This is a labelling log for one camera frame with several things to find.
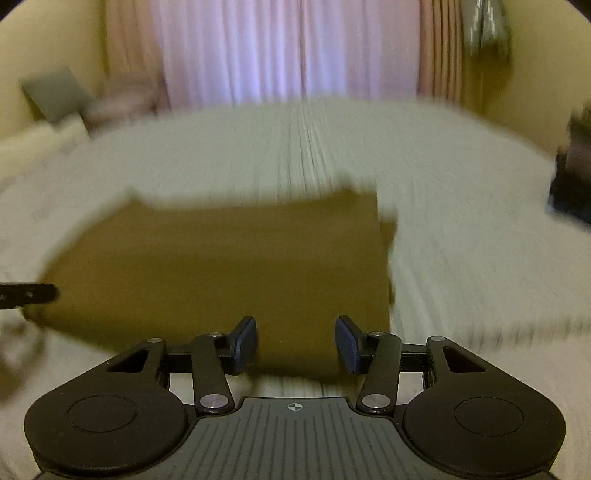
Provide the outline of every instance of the white bedsheet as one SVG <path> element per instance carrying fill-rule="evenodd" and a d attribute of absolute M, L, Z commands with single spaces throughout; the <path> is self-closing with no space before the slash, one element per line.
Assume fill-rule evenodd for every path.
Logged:
<path fill-rule="evenodd" d="M 551 158 L 530 145 L 421 102 L 329 100 L 149 119 L 0 184 L 0 281 L 35 280 L 56 249 L 130 189 L 154 200 L 251 201 L 314 195 L 348 178 L 376 185 L 381 209 L 398 213 L 392 331 L 404 341 L 444 335 L 475 346 L 472 332 L 483 330 L 587 326 L 591 234 L 545 211 L 552 173 Z M 0 478 L 10 478 L 2 468 L 29 478 L 36 470 L 22 433 L 28 406 L 108 353 L 20 326 L 16 312 L 0 314 L 0 368 L 12 377 L 10 395 L 0 398 Z M 499 348 L 487 355 L 567 418 L 555 472 L 590 478 L 585 342 Z"/>

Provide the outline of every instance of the sheer curtain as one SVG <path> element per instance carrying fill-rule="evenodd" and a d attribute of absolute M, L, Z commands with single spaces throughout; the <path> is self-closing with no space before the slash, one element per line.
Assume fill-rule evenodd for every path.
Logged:
<path fill-rule="evenodd" d="M 123 7 L 117 5 L 134 4 L 123 18 L 139 21 L 142 28 L 120 24 L 131 57 L 145 57 L 138 44 L 145 45 L 146 25 L 153 29 L 148 58 L 158 59 L 174 108 L 417 93 L 420 0 L 108 3 L 120 10 L 119 18 Z M 138 33 L 139 41 L 129 40 Z"/>

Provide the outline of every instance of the brown towel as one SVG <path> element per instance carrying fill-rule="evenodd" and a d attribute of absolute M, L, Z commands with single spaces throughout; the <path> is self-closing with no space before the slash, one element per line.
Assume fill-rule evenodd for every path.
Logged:
<path fill-rule="evenodd" d="M 132 202 L 52 262 L 41 280 L 61 298 L 28 315 L 121 348 L 228 332 L 248 314 L 258 325 L 257 371 L 333 381 L 338 315 L 389 328 L 393 226 L 378 221 L 375 194 L 350 190 L 279 205 Z"/>

